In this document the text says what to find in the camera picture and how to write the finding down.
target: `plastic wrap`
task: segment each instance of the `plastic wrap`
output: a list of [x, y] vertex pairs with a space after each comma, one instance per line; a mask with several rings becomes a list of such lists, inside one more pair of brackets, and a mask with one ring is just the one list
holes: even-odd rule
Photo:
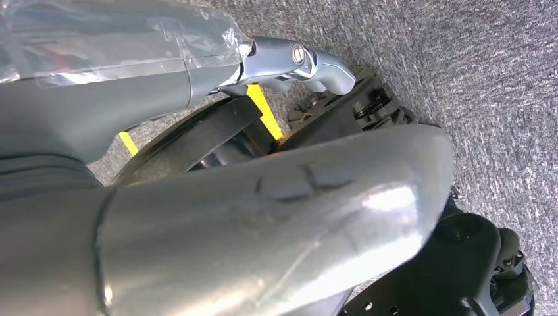
[[0, 0], [0, 83], [67, 86], [242, 62], [251, 39], [204, 1]]

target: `bolt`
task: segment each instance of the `bolt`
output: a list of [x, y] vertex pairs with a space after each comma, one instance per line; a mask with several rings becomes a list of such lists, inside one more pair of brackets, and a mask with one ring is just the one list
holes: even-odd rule
[[451, 186], [451, 197], [457, 201], [460, 196], [461, 189], [458, 186]]
[[304, 54], [305, 54], [305, 51], [304, 51], [304, 47], [302, 47], [302, 45], [300, 45], [300, 44], [295, 44], [295, 45], [293, 46], [293, 51], [292, 51], [292, 53], [293, 53], [293, 61], [294, 61], [295, 63], [297, 63], [297, 64], [299, 64], [299, 65], [300, 65], [301, 63], [304, 63]]

